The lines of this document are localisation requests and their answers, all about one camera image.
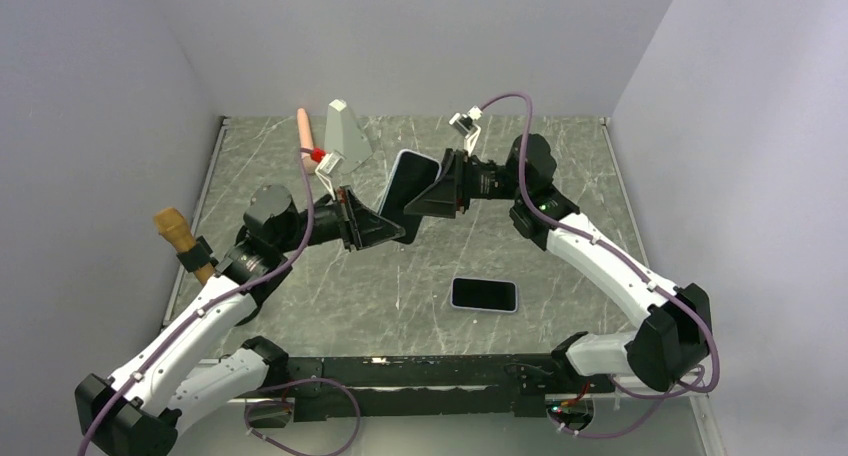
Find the phone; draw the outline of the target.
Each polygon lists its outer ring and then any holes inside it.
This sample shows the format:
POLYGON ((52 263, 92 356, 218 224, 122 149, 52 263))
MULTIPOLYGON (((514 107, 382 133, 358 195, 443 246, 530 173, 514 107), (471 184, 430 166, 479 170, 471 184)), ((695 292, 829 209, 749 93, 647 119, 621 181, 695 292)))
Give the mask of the phone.
POLYGON ((396 242, 409 245, 415 241, 423 217, 407 215, 404 208, 436 180, 440 171, 440 163, 432 157, 409 149, 398 153, 378 209, 380 216, 404 229, 405 234, 395 238, 396 242))

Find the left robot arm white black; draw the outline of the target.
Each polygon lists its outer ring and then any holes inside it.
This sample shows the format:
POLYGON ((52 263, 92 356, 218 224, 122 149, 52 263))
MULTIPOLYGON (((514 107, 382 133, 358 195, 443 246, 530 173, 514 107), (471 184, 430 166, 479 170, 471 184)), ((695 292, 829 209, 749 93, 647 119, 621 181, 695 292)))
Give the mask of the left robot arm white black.
POLYGON ((261 336, 192 371, 214 342, 258 315, 307 247, 339 240, 362 250, 405 234, 348 186, 299 211, 285 186, 265 185, 243 221, 201 292, 152 343, 110 376, 90 374, 77 386, 79 454, 95 444, 108 455, 166 455, 181 433, 230 399, 279 393, 291 379, 289 355, 261 336))

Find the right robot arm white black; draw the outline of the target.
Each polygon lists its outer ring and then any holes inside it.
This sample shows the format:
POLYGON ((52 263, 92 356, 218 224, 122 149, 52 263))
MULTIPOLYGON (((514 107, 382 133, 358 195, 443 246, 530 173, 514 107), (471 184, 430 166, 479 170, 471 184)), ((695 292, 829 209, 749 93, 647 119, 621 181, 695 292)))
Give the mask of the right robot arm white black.
POLYGON ((635 326, 635 331, 578 333, 552 353, 553 382, 572 392, 595 375, 637 377, 664 393, 711 354, 709 297, 651 272, 619 248, 554 185, 557 164, 547 139, 517 137, 502 164, 446 150, 440 175, 403 204, 407 215, 454 218, 474 199, 513 202, 509 215, 525 239, 576 268, 635 326))

